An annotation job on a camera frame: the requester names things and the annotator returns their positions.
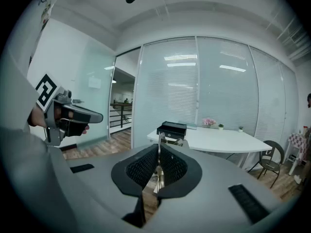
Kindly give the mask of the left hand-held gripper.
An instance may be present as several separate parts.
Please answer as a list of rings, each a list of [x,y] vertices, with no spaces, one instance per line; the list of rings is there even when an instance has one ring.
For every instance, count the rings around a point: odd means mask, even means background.
[[[44,113],[45,142],[48,146],[60,146],[65,137],[80,136],[89,123],[101,123],[103,115],[72,103],[71,91],[59,86],[48,73],[43,74],[35,90],[39,97],[37,105]],[[61,117],[54,120],[55,107],[61,108]]]

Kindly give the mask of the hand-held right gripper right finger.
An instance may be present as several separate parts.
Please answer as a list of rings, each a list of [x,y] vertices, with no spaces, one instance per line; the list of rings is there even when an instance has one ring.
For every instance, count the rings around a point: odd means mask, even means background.
[[[159,203],[162,200],[185,197],[201,181],[202,168],[195,159],[167,144],[160,145],[159,156],[164,174],[164,187],[157,194]]]

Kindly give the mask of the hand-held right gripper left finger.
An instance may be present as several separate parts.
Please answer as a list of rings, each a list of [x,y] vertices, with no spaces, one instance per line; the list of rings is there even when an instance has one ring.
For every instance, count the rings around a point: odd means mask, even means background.
[[[146,223],[142,192],[154,174],[157,163],[158,144],[153,144],[116,163],[111,170],[111,179],[121,193],[138,199],[133,212],[122,218],[138,228]]]

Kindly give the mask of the small metal clip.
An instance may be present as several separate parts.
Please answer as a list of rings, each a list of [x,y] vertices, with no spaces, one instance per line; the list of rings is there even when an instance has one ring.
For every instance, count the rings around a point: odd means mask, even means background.
[[[171,145],[189,148],[189,144],[188,144],[187,140],[179,138],[177,140],[170,141],[170,140],[166,139],[164,133],[159,134],[159,137],[158,137],[158,160],[157,160],[157,168],[155,171],[155,174],[157,175],[157,185],[154,189],[155,194],[158,194],[159,190],[165,186],[165,184],[164,184],[164,180],[165,180],[164,179],[164,171],[161,167],[161,161],[160,161],[160,154],[161,154],[160,144],[161,143],[165,143],[165,144],[168,143]]]

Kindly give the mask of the black rectangular tray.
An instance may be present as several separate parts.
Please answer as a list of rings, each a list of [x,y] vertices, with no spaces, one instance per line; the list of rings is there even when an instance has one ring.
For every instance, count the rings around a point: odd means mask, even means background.
[[[187,132],[187,125],[165,121],[156,130],[156,134],[164,133],[165,137],[172,139],[184,139]]]

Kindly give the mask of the person's left hand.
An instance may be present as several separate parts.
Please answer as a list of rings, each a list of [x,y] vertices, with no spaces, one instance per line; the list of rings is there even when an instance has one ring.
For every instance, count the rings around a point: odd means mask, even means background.
[[[55,107],[54,109],[54,120],[58,120],[61,117],[61,108]],[[44,113],[42,109],[35,104],[32,108],[32,111],[28,117],[28,124],[32,127],[40,126],[43,128],[47,127],[47,124],[45,122]]]

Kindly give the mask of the white paper sheet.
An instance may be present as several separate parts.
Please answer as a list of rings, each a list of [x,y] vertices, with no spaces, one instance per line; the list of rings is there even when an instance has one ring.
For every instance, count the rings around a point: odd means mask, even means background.
[[[95,78],[95,77],[89,77],[88,79],[88,87],[90,88],[96,88],[100,89],[102,84],[102,80]]]

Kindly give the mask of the black railing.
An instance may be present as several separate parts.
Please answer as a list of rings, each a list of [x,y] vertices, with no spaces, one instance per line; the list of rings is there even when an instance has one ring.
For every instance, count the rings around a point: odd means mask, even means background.
[[[132,122],[131,103],[111,103],[109,109],[109,128],[128,126]]]

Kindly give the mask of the pink flower bouquet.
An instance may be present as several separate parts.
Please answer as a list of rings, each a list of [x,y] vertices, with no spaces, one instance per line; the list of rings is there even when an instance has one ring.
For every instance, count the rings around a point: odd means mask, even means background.
[[[205,127],[212,127],[213,125],[217,124],[217,122],[214,119],[211,118],[204,118],[202,119],[202,123]]]

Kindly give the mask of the person's white cartoon shirt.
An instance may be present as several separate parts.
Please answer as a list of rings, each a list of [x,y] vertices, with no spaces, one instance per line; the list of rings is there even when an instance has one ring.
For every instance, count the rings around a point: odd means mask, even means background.
[[[23,233],[77,233],[52,152],[27,121],[39,97],[27,79],[29,62],[56,1],[31,0],[0,55],[0,163],[14,193],[11,222]]]

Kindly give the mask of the dark round chair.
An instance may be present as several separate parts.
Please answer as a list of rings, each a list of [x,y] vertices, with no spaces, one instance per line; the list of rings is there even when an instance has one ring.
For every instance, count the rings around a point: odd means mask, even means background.
[[[252,171],[252,169],[258,164],[262,166],[262,170],[258,175],[258,179],[261,177],[262,174],[265,175],[267,171],[273,172],[274,174],[276,174],[276,178],[270,186],[270,188],[272,188],[280,175],[281,165],[284,161],[284,150],[282,146],[275,141],[266,140],[264,141],[264,143],[270,146],[271,149],[264,150],[259,153],[259,160],[250,170],[248,170],[248,173]],[[280,161],[278,163],[272,160],[275,151],[278,152],[280,155]]]

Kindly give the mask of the checkered tablecloth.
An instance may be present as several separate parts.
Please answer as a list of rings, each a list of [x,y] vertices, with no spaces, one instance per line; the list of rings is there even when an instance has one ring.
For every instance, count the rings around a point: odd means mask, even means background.
[[[289,136],[288,141],[290,145],[298,149],[298,154],[296,155],[298,165],[300,165],[302,161],[306,161],[307,150],[309,147],[308,139],[300,134],[293,133]]]

